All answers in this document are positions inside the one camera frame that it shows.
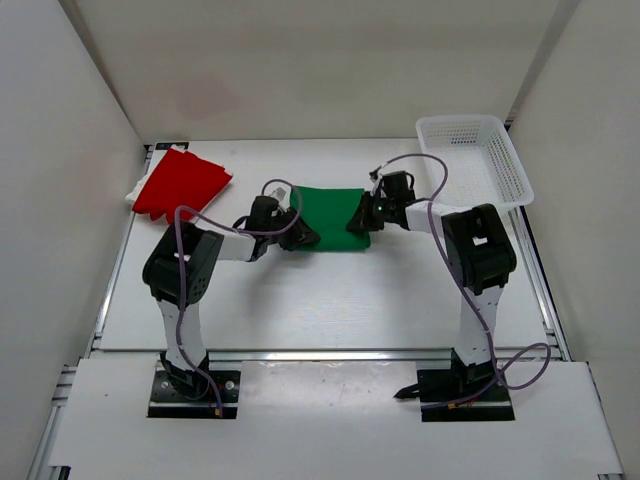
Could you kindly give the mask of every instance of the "green cloth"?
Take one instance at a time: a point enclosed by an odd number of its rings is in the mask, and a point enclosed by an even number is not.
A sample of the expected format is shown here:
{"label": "green cloth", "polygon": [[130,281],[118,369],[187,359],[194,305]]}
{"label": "green cloth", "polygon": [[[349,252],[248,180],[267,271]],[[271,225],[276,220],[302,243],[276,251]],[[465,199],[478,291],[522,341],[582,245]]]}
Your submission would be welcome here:
{"label": "green cloth", "polygon": [[[315,245],[300,248],[312,252],[353,252],[371,246],[369,234],[356,235],[347,232],[347,223],[356,213],[362,188],[310,188],[300,187],[302,195],[302,219],[320,235]],[[298,196],[291,193],[291,206],[298,208]]]}

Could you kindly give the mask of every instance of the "white plastic basket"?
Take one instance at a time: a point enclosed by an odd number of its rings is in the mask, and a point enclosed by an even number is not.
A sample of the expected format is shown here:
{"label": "white plastic basket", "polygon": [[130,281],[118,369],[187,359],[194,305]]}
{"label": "white plastic basket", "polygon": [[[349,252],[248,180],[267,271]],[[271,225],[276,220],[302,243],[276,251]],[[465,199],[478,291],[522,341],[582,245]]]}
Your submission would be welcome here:
{"label": "white plastic basket", "polygon": [[[449,180],[436,203],[451,207],[493,204],[500,214],[533,201],[533,190],[502,122],[492,115],[443,115],[416,123],[423,153],[440,157]],[[442,167],[427,161],[432,189]]]}

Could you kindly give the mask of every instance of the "white table surface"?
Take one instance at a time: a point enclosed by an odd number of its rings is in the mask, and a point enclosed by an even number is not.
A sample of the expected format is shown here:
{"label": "white table surface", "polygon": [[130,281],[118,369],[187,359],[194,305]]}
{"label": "white table surface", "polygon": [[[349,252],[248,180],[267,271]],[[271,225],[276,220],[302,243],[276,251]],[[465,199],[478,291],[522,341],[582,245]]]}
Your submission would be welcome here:
{"label": "white table surface", "polygon": [[[596,480],[621,471],[583,363],[513,392],[511,422],[422,423],[410,362],[242,365],[236,420],[146,418],[155,355],[82,360],[50,459],[70,480]],[[540,366],[517,363],[521,383]]]}
{"label": "white table surface", "polygon": [[[414,139],[202,141],[191,142],[189,150],[234,173],[205,211],[226,224],[248,213],[271,178],[370,188],[373,168],[420,151]],[[150,168],[164,153],[154,152]],[[423,159],[397,167],[414,173],[418,196],[429,193]],[[165,229],[146,216],[135,218],[101,349],[166,348],[160,311],[142,282],[143,265]],[[496,345],[522,347],[546,336],[510,225],[508,231],[518,266],[500,300]],[[366,252],[290,253],[272,246],[256,263],[218,262],[200,308],[211,350],[446,349],[455,342],[459,311],[460,295],[433,239],[396,226],[372,234]]]}

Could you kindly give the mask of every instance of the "red cloth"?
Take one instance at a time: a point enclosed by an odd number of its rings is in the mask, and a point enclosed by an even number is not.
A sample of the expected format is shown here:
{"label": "red cloth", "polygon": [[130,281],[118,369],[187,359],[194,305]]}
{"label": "red cloth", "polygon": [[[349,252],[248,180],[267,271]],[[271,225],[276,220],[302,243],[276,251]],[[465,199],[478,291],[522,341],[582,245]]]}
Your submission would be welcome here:
{"label": "red cloth", "polygon": [[[166,215],[171,224],[180,205],[201,211],[230,180],[231,175],[224,167],[202,160],[191,152],[170,148],[149,176],[133,204],[133,211],[149,214],[154,221]],[[192,217],[189,212],[180,213],[182,220]]]}

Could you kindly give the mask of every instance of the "black mounting plate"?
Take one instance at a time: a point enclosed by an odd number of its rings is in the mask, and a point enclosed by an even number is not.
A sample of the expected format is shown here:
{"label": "black mounting plate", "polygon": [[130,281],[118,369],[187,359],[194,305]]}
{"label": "black mounting plate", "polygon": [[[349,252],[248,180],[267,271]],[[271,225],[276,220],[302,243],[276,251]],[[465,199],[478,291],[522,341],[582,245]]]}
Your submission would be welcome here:
{"label": "black mounting plate", "polygon": [[[238,370],[213,370],[209,373],[220,390],[224,419],[235,419],[238,416],[240,372]],[[173,388],[167,372],[161,367],[156,369],[149,396],[147,417],[218,419],[218,413],[213,393],[208,391],[199,399],[186,398]]]}
{"label": "black mounting plate", "polygon": [[418,391],[423,422],[503,422],[515,420],[509,391],[493,385],[478,399],[456,408],[425,408],[429,403],[446,402],[472,395],[478,386],[460,393],[451,381],[451,370],[418,370]]}

